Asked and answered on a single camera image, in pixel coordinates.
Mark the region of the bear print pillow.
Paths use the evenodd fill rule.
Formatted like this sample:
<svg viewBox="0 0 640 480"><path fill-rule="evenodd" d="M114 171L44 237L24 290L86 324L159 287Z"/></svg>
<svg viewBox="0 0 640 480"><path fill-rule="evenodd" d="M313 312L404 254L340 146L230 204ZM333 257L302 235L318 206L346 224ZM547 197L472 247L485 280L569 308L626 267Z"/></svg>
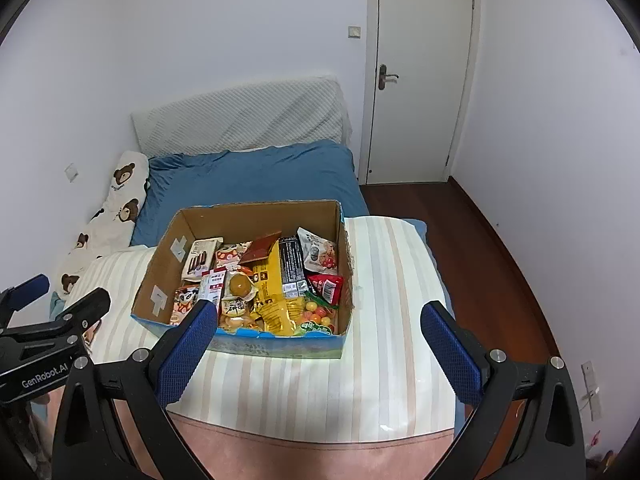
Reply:
<svg viewBox="0 0 640 480"><path fill-rule="evenodd" d="M94 260L126 249L146 199L149 159L126 151L112 173L107 196L89 222L80 229L75 246L56 272L54 291L66 300L81 274Z"/></svg>

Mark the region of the red white snack packet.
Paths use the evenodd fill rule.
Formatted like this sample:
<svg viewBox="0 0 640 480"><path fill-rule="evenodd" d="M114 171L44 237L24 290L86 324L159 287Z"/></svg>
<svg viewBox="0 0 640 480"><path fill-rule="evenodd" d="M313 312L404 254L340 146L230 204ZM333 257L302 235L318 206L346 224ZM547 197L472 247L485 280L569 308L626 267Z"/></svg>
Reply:
<svg viewBox="0 0 640 480"><path fill-rule="evenodd" d="M226 275L226 268L210 270L203 275L198 288L198 300L210 302L217 312L220 311L221 299L224 296Z"/></svg>

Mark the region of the blue bed sheet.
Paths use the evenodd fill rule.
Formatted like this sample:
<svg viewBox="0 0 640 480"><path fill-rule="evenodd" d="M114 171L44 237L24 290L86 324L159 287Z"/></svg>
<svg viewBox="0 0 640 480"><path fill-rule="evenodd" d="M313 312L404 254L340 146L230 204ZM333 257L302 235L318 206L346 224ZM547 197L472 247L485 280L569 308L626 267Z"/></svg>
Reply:
<svg viewBox="0 0 640 480"><path fill-rule="evenodd" d="M169 155L150 162L151 188L129 248L96 260L73 288L73 297L102 287L111 296L92 343L93 359L119 360L155 336L131 316L155 247L174 214L190 206L276 200L337 200L348 220L373 217L352 169L352 156L331 141L254 152Z"/></svg>

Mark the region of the panda snack bag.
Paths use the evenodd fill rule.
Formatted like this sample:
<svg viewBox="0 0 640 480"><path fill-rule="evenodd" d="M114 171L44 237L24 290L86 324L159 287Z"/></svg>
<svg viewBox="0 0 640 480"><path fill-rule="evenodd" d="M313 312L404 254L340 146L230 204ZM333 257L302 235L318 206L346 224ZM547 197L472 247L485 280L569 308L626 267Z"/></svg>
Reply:
<svg viewBox="0 0 640 480"><path fill-rule="evenodd" d="M222 245L215 252L214 268L234 270L240 265L240 261L250 248L252 242L241 242Z"/></svg>
<svg viewBox="0 0 640 480"><path fill-rule="evenodd" d="M198 283L186 283L176 289L169 319L170 325L177 326L182 322L198 301L199 292Z"/></svg>

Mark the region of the white printed snack bag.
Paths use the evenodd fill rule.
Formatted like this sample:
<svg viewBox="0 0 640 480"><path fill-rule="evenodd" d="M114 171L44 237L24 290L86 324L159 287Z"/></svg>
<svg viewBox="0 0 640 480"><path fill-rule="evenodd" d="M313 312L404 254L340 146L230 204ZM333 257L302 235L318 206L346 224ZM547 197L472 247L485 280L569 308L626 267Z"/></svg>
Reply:
<svg viewBox="0 0 640 480"><path fill-rule="evenodd" d="M297 229L297 237L306 271L315 274L337 274L337 248L333 242L304 228Z"/></svg>

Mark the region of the striped cat print blanket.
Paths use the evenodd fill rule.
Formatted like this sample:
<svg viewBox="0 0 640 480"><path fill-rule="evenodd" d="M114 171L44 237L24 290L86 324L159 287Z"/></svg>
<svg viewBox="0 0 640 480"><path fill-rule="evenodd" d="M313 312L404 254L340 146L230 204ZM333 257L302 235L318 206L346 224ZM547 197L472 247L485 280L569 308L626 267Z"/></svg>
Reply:
<svg viewBox="0 0 640 480"><path fill-rule="evenodd" d="M445 297L409 222L347 221L354 310L337 359L207 351L170 411L285 440L378 442L454 428L456 397L422 337L420 313Z"/></svg>

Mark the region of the panda snack bag upper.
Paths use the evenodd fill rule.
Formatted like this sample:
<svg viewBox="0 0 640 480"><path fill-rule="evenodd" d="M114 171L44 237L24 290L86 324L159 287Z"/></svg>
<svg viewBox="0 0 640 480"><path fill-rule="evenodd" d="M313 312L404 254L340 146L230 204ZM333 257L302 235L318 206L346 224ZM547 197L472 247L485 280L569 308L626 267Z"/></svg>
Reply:
<svg viewBox="0 0 640 480"><path fill-rule="evenodd" d="M250 248L252 242L241 242L222 245L215 252L214 268L234 270L240 265L240 261Z"/></svg>

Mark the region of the white door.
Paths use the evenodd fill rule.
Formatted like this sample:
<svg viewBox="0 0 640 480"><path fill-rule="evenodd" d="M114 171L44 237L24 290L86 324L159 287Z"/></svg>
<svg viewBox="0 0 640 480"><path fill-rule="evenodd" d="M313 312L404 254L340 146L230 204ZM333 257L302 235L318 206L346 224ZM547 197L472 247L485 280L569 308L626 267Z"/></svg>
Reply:
<svg viewBox="0 0 640 480"><path fill-rule="evenodd" d="M358 180L446 180L472 89L480 0L368 0ZM397 84L378 90L386 64Z"/></svg>

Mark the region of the cardboard box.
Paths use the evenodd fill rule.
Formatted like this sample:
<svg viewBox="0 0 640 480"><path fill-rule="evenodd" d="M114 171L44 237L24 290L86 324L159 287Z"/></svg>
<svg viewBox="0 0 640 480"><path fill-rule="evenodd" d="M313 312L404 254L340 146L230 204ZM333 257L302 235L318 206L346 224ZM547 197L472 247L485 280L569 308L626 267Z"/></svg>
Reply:
<svg viewBox="0 0 640 480"><path fill-rule="evenodd" d="M280 232L293 236L305 228L337 244L337 271L344 280L337 309L337 333L300 337L217 330L209 350L278 359L338 359L343 354L352 318L352 255L342 207L336 200L285 200L192 207L179 210L155 248L131 307L131 316L156 336L169 328L172 300L181 283L186 255L196 240L221 237L226 243L247 242Z"/></svg>

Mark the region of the colourful candy bag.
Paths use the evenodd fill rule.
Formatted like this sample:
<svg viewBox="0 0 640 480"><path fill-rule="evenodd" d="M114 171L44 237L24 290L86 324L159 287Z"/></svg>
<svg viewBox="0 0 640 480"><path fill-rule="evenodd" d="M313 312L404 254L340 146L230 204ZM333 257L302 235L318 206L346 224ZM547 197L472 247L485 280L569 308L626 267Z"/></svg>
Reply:
<svg viewBox="0 0 640 480"><path fill-rule="evenodd" d="M318 299L305 296L302 313L294 324L296 336L308 333L335 335L337 333L337 310L322 304Z"/></svg>

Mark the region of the wall socket by bed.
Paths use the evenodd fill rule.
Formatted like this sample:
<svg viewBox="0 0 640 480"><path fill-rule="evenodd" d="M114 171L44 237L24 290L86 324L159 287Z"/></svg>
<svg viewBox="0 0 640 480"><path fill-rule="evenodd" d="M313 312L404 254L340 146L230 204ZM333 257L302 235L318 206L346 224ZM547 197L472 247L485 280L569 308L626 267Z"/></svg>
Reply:
<svg viewBox="0 0 640 480"><path fill-rule="evenodd" d="M78 177L78 174L79 174L78 169L77 169L75 164L69 164L65 168L64 172L65 172L65 175L66 175L66 178L67 178L68 182L74 182L75 179Z"/></svg>

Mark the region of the yellow black snack pack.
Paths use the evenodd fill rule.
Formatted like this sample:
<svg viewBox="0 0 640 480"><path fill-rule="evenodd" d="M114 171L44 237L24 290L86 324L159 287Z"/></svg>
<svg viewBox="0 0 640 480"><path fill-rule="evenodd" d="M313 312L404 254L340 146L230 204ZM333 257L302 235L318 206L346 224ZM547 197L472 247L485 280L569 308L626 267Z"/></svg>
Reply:
<svg viewBox="0 0 640 480"><path fill-rule="evenodd" d="M262 322L264 331L280 337L303 333L308 285L298 238L279 238L268 257L254 264L253 272L257 292L252 315Z"/></svg>

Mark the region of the clear yellow pastry bag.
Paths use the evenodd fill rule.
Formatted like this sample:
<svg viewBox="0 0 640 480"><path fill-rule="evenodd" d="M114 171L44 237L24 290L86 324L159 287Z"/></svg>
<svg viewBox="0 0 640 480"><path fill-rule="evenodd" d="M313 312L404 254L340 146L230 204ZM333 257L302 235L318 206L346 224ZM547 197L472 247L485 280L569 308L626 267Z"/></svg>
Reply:
<svg viewBox="0 0 640 480"><path fill-rule="evenodd" d="M240 328L258 332L264 329L262 318L253 310L253 303L241 298L221 300L219 326L232 334Z"/></svg>

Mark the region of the dark red jerky packet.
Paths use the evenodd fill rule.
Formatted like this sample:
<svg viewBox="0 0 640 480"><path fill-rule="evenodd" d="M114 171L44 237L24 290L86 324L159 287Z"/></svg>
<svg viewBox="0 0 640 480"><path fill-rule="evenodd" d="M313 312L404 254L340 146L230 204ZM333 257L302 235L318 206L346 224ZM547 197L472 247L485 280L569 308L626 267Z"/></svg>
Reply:
<svg viewBox="0 0 640 480"><path fill-rule="evenodd" d="M272 246L277 243L280 237L281 231L278 231L252 240L250 246L243 252L240 265L248 266L250 263L267 259Z"/></svg>

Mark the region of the Franzzi chocolate cookie pack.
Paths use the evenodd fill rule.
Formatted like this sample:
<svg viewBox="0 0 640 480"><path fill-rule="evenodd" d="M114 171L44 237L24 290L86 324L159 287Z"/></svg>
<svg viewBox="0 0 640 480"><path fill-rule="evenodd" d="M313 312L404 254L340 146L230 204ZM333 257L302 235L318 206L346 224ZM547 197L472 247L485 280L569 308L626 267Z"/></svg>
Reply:
<svg viewBox="0 0 640 480"><path fill-rule="evenodd" d="M222 237L194 240L181 272L183 281L198 282L212 268L216 251L223 242Z"/></svg>

